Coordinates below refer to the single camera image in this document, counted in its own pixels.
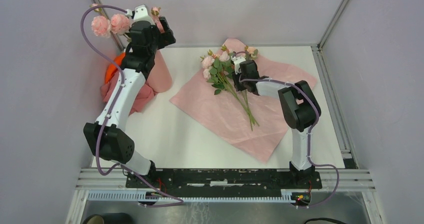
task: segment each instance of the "pink flower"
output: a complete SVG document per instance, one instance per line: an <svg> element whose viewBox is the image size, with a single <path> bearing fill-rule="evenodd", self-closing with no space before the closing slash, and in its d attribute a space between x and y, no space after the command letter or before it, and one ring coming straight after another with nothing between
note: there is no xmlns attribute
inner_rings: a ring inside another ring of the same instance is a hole
<svg viewBox="0 0 424 224"><path fill-rule="evenodd" d="M209 80L209 78L211 78L211 73L209 72L210 69L212 69L212 66L209 66L208 68L203 70L203 77L206 80Z"/></svg>
<svg viewBox="0 0 424 224"><path fill-rule="evenodd" d="M115 14L110 19L112 33L122 35L130 29L130 19L122 14Z"/></svg>
<svg viewBox="0 0 424 224"><path fill-rule="evenodd" d="M111 21L100 15L93 18L91 29L98 37L109 38L111 36Z"/></svg>
<svg viewBox="0 0 424 224"><path fill-rule="evenodd" d="M226 52L226 51L224 51L223 53L222 53L222 55L219 57L219 60L221 61L221 62L226 62L226 61L228 61L230 59L230 56L228 55L228 53Z"/></svg>
<svg viewBox="0 0 424 224"><path fill-rule="evenodd" d="M153 7L150 11L150 13L152 14L152 16L157 17L159 16L159 11L161 10L160 7Z"/></svg>
<svg viewBox="0 0 424 224"><path fill-rule="evenodd" d="M250 54L253 55L255 53L256 48L249 46L246 51Z"/></svg>
<svg viewBox="0 0 424 224"><path fill-rule="evenodd" d="M91 4L90 5L90 7L91 8L93 8L93 7L97 7L99 4L97 4L97 3L93 3L93 4ZM96 9L94 9L94 11L96 12L96 13L99 13L100 12L100 8L96 8Z"/></svg>
<svg viewBox="0 0 424 224"><path fill-rule="evenodd" d="M215 59L208 55L207 57L205 57L202 61L201 61L201 66L204 69L207 69L208 67L212 66L212 63L214 63Z"/></svg>

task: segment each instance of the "pink rose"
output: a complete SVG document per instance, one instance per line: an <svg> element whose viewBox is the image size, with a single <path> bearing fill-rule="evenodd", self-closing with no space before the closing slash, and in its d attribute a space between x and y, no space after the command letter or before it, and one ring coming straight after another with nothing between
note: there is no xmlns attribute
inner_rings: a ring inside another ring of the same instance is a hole
<svg viewBox="0 0 424 224"><path fill-rule="evenodd" d="M212 64L214 63L215 59L208 55L207 57L205 57L202 61L201 61L201 66L204 69L207 69L208 67L212 66Z"/></svg>
<svg viewBox="0 0 424 224"><path fill-rule="evenodd" d="M206 68L206 69L203 70L203 77L206 80L209 80L209 78L211 78L211 73L209 72L210 69L212 69L211 66L209 66L208 68Z"/></svg>
<svg viewBox="0 0 424 224"><path fill-rule="evenodd" d="M130 29L130 19L122 14L115 14L110 19L112 33L122 35Z"/></svg>
<svg viewBox="0 0 424 224"><path fill-rule="evenodd" d="M256 50L256 48L251 47L251 46L249 46L249 47L246 49L246 51L247 51L250 55L253 55L253 54L254 54L254 52L255 52L255 50Z"/></svg>
<svg viewBox="0 0 424 224"><path fill-rule="evenodd" d="M111 36L111 28L111 21L102 15L94 17L91 22L91 29L94 35L98 37L109 38Z"/></svg>
<svg viewBox="0 0 424 224"><path fill-rule="evenodd" d="M230 56L228 55L228 53L226 52L226 51L224 51L223 53L222 53L222 55L219 57L219 60L221 61L221 62L226 62L226 61L228 61L230 59Z"/></svg>

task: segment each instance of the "flower stem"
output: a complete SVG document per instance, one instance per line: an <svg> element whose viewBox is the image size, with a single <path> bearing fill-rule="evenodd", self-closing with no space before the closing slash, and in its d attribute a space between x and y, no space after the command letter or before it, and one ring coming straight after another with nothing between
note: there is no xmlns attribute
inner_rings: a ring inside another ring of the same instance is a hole
<svg viewBox="0 0 424 224"><path fill-rule="evenodd" d="M249 107L249 102L247 100L247 94L246 97L243 95L243 92L241 92L241 95L243 96L243 99L245 101L245 104L240 100L239 96L237 95L236 91L234 90L233 86L231 85L231 83L228 82L227 78L224 76L221 76L221 74L217 75L219 80L222 82L222 84L224 85L225 89L227 91L229 91L236 99L237 101L240 103L241 107L243 107L244 111L246 112L247 116L249 117L249 121L250 121L250 129L253 131L253 125L255 125L255 123L257 124L257 126L259 127L259 123L256 121L255 117L253 116L250 107Z"/></svg>

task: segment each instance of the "flower bouquet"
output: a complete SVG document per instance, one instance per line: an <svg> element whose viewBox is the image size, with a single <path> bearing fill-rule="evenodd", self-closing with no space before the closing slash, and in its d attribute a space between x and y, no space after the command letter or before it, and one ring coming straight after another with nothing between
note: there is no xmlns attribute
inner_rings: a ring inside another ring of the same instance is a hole
<svg viewBox="0 0 424 224"><path fill-rule="evenodd" d="M236 55L244 55L246 60L255 60L258 58L258 50L254 47L245 46L244 51L234 52L228 49L225 45L221 47L222 54L213 53L209 50L207 55L201 56L201 65L204 68L203 77L212 87L216 88L215 95L220 94L222 91L231 93L231 95L240 103L246 112L249 121L250 129L253 131L253 126L258 126L259 123L253 116L249 107L247 91L241 91L241 98L237 94L232 84L232 75L234 72L234 64L231 57Z"/></svg>
<svg viewBox="0 0 424 224"><path fill-rule="evenodd" d="M90 7L96 7L99 4L93 3ZM153 7L150 10L151 18L158 25L159 30L163 30L161 22L159 21L159 11L160 7ZM99 16L95 16L93 21L91 22L91 29L94 34L98 37L109 38L111 37L111 33L124 36L127 42L131 42L131 38L128 36L127 32L130 29L131 20L123 14L115 14L109 20L102 10L102 8L94 9L96 13L99 13Z"/></svg>

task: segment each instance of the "green leaf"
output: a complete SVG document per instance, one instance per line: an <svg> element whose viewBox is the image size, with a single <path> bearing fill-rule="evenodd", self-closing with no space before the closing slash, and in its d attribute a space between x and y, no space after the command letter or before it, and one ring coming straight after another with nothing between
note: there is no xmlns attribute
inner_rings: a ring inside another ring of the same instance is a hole
<svg viewBox="0 0 424 224"><path fill-rule="evenodd" d="M225 89L225 86L222 83L212 84L212 87L218 88L218 89L221 89L221 90L224 90Z"/></svg>
<svg viewBox="0 0 424 224"><path fill-rule="evenodd" d="M227 66L227 67L225 68L225 70L226 70L226 72L227 72L228 74L231 74L231 73L233 73L233 72L234 72L234 70L233 70L230 66Z"/></svg>
<svg viewBox="0 0 424 224"><path fill-rule="evenodd" d="M225 63L225 67L231 67L231 60L227 60Z"/></svg>
<svg viewBox="0 0 424 224"><path fill-rule="evenodd" d="M218 68L218 67L220 66L220 59L216 58L216 59L213 61L213 66L214 66L215 68Z"/></svg>
<svg viewBox="0 0 424 224"><path fill-rule="evenodd" d="M211 75L216 75L218 73L218 70L216 68L212 68L212 69L209 70L209 73Z"/></svg>
<svg viewBox="0 0 424 224"><path fill-rule="evenodd" d="M218 77L212 76L211 79L213 80L213 83L219 83Z"/></svg>

